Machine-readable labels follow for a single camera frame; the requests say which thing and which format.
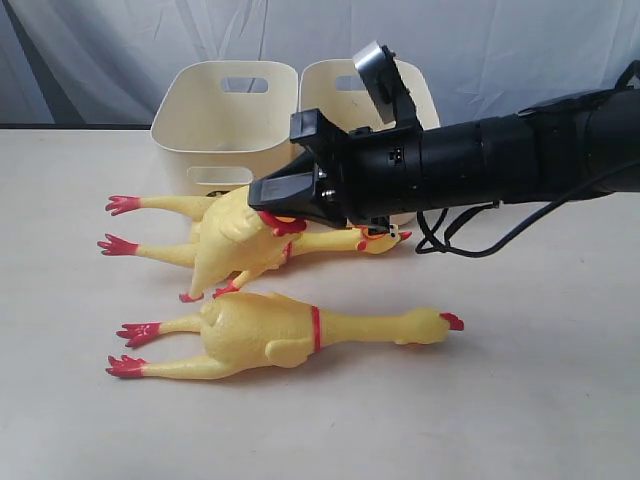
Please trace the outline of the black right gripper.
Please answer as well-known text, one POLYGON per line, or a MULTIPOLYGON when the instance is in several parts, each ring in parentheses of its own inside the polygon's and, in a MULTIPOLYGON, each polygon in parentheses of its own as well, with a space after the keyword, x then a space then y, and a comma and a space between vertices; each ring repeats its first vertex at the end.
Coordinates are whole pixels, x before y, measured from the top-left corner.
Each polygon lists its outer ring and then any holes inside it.
POLYGON ((419 124, 347 133, 318 108, 295 112, 289 139, 314 156, 319 174, 275 172, 250 184, 247 203, 279 217, 388 230, 391 216, 415 210, 422 133, 419 124))

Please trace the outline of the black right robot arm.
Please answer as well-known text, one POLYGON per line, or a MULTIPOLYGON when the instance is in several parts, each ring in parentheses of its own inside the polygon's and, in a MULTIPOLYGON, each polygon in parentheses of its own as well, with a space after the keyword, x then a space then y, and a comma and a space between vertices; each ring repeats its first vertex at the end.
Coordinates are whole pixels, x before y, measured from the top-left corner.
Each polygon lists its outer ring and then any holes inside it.
POLYGON ((249 205, 340 228, 483 202, 587 200, 639 188, 639 66, 610 89, 518 113, 423 129, 394 66, 363 82, 396 126, 341 130, 317 109, 293 115, 303 153, 250 185, 249 205))

